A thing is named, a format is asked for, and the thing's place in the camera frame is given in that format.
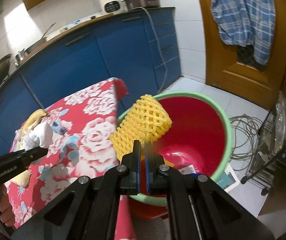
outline brown door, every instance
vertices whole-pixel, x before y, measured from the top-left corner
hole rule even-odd
[[[206,84],[270,109],[275,103],[286,68],[286,0],[274,0],[276,26],[270,59],[263,71],[238,62],[239,46],[222,42],[213,20],[211,0],[200,0],[206,47]]]

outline wooden countertop edge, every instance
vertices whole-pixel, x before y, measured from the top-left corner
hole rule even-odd
[[[148,11],[158,11],[158,10],[174,10],[175,7],[158,7],[158,8],[147,8]],[[101,20],[105,20],[105,19],[109,19],[111,17],[114,16],[122,16],[122,15],[126,15],[126,14],[131,14],[131,13],[135,13],[135,12],[139,12],[139,13],[145,13],[142,9],[137,9],[137,10],[131,10],[131,11],[125,11],[123,13],[119,13],[119,14],[106,14],[100,17],[97,17],[93,20],[89,20],[89,21],[85,21],[82,22],[76,26],[74,26],[73,28],[70,28],[68,30],[66,30],[63,33],[60,33],[59,35],[53,37],[52,39],[48,40],[47,42],[45,42],[44,44],[40,45],[39,47],[37,47],[34,51],[32,51],[29,55],[27,55],[22,61],[20,66],[12,73],[10,74],[10,76],[3,82],[3,84],[1,84],[0,86],[0,92],[4,89],[4,87],[6,87],[7,83],[17,74],[20,73],[21,69],[24,67],[24,63],[27,62],[31,57],[33,57],[34,55],[36,55],[39,51],[46,49],[46,47],[50,44],[52,44],[53,42],[57,41],[58,39],[64,37],[65,35],[81,28],[84,27],[86,25],[89,24],[93,24],[95,22],[99,22]]]

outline blue plaid cloth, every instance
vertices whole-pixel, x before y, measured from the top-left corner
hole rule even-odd
[[[255,60],[267,64],[275,26],[274,0],[212,0],[211,12],[225,44],[253,45]]]

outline metal bolt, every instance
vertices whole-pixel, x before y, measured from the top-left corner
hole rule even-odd
[[[207,181],[207,177],[205,175],[199,175],[197,177],[197,179],[200,181],[200,182],[206,182]]]
[[[119,172],[126,171],[127,167],[125,165],[119,165],[116,167]]]
[[[81,184],[86,184],[88,183],[88,181],[89,181],[89,178],[87,176],[79,177],[79,183]]]
[[[160,171],[168,171],[170,169],[170,167],[166,164],[162,164],[159,167]]]

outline red tablecloth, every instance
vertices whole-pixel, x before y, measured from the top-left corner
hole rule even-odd
[[[18,228],[78,177],[103,175],[118,165],[109,135],[116,129],[117,101],[127,93],[122,80],[111,78],[80,90],[51,105],[42,122],[56,121],[67,132],[53,134],[48,155],[30,165],[30,183],[22,188],[7,182]],[[16,150],[14,140],[11,151]],[[135,239],[128,199],[121,196],[115,240]]]

